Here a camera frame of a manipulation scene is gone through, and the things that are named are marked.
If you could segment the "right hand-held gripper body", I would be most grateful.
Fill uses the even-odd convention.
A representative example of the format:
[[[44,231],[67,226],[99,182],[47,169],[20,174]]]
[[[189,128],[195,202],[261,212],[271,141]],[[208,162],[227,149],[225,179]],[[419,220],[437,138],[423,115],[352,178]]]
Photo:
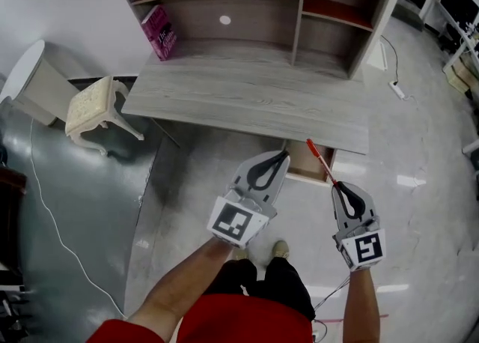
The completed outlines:
[[[380,228],[378,217],[340,230],[333,239],[351,272],[370,268],[386,257],[385,230]]]

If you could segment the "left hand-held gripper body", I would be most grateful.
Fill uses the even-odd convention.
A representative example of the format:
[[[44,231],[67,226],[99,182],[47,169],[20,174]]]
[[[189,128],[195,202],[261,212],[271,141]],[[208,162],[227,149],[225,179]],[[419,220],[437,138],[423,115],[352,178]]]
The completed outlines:
[[[246,249],[277,215],[276,197],[270,189],[253,189],[238,176],[216,199],[207,230],[238,249]]]

